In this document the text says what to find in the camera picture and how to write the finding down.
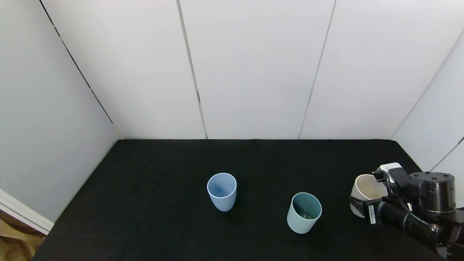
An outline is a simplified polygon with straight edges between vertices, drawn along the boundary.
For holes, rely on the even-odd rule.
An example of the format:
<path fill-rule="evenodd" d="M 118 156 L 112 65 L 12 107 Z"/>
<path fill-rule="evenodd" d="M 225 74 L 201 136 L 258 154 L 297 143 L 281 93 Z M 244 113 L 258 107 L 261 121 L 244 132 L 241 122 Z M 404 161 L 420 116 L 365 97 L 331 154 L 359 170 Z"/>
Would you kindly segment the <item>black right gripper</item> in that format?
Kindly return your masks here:
<path fill-rule="evenodd" d="M 410 215 L 401 205 L 388 198 L 367 200 L 349 196 L 350 209 L 356 216 L 365 216 L 371 226 L 390 225 L 403 233 L 410 230 Z"/>

